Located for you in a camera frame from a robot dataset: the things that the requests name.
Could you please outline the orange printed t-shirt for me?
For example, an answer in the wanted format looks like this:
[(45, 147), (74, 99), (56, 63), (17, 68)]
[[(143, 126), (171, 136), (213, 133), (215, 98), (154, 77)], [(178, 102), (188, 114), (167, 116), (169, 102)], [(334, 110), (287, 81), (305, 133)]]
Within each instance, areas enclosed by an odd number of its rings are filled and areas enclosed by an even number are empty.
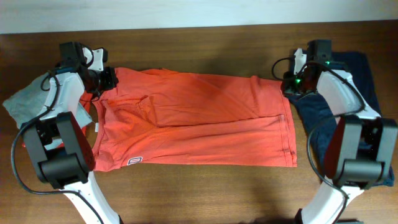
[(97, 171), (138, 163), (295, 167), (290, 103), (257, 76), (119, 67), (95, 102)]

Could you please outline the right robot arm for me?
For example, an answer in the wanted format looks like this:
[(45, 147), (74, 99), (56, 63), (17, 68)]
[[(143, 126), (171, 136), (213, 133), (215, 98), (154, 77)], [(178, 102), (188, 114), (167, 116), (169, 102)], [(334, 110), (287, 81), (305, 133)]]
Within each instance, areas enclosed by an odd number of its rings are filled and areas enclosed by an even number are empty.
[(332, 70), (329, 65), (308, 61), (291, 77), (299, 93), (319, 93), (333, 113), (314, 125), (308, 137), (329, 121), (337, 124), (323, 172), (307, 152), (322, 183), (314, 198), (298, 210), (295, 223), (338, 223), (350, 202), (387, 178), (396, 145), (396, 121), (382, 118), (366, 103), (350, 73)]

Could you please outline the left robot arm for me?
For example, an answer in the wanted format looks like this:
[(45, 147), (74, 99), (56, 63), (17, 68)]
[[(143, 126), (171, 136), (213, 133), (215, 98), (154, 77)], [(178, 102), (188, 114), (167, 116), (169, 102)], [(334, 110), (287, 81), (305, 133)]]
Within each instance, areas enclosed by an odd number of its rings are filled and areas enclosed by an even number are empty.
[(75, 118), (83, 81), (70, 68), (55, 68), (49, 83), (42, 110), (21, 127), (38, 179), (53, 188), (35, 193), (65, 195), (86, 223), (121, 223), (96, 182), (93, 152)]

